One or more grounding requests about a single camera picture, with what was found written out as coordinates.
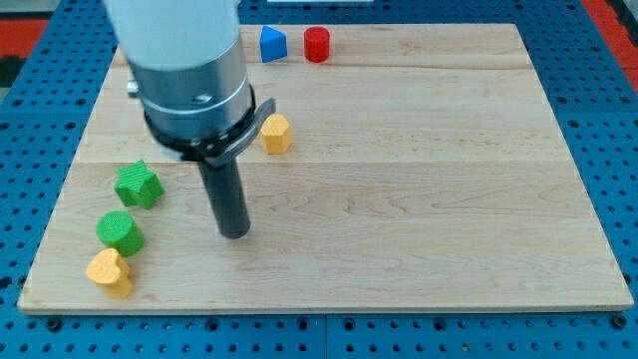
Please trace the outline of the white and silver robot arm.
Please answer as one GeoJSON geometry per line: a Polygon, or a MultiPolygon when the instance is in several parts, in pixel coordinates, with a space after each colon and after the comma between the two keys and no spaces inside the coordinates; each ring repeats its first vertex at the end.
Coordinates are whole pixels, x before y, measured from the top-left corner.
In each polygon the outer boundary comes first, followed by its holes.
{"type": "Polygon", "coordinates": [[[274,113],[250,86],[235,0],[104,0],[153,136],[186,161],[233,161],[274,113]]]}

